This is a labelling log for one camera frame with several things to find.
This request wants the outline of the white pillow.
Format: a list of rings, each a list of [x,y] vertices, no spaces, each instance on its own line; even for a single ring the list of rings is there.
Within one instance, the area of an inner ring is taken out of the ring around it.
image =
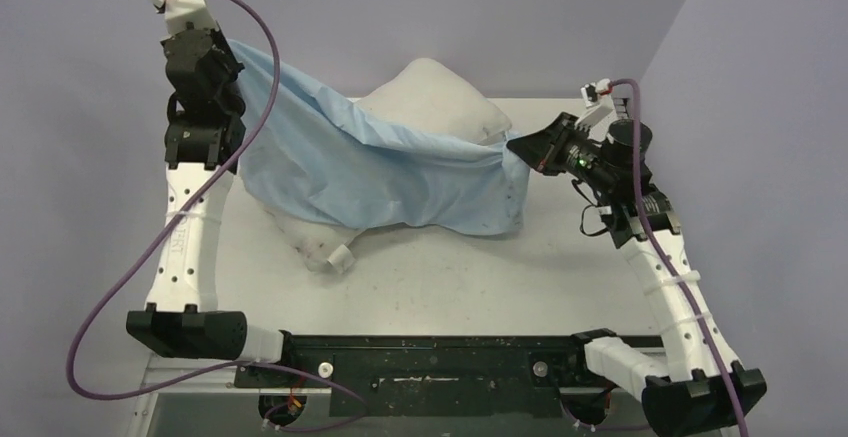
[[[500,108],[430,58],[413,60],[356,105],[382,121],[478,145],[500,142],[512,128]],[[309,271],[343,274],[355,262],[348,245],[360,230],[304,221],[274,207],[263,210],[273,217],[286,244]]]

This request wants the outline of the light blue pillowcase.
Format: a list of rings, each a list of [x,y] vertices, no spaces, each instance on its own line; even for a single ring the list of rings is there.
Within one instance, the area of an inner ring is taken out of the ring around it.
[[[493,236],[522,227],[529,170],[504,142],[380,120],[268,53],[239,41],[231,48],[247,104],[238,173],[262,204],[359,230],[436,225]]]

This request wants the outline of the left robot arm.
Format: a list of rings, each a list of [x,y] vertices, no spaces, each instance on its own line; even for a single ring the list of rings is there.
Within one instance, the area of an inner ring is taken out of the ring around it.
[[[166,109],[166,236],[154,282],[126,330],[161,357],[260,362],[276,387],[298,376],[280,331],[218,307],[216,262],[223,210],[243,143],[243,65],[219,30],[188,29],[162,42],[174,88]]]

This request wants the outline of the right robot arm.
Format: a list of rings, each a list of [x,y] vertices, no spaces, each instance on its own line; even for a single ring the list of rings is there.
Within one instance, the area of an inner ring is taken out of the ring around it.
[[[658,326],[665,359],[659,361],[607,329],[573,335],[568,376],[589,385],[602,377],[634,397],[658,436],[692,436],[735,429],[767,391],[727,343],[688,261],[682,225],[652,182],[645,155],[653,133],[639,119],[618,119],[601,140],[590,126],[561,113],[535,133],[513,138],[507,149],[544,176],[569,174],[585,184],[614,247],[634,272]]]

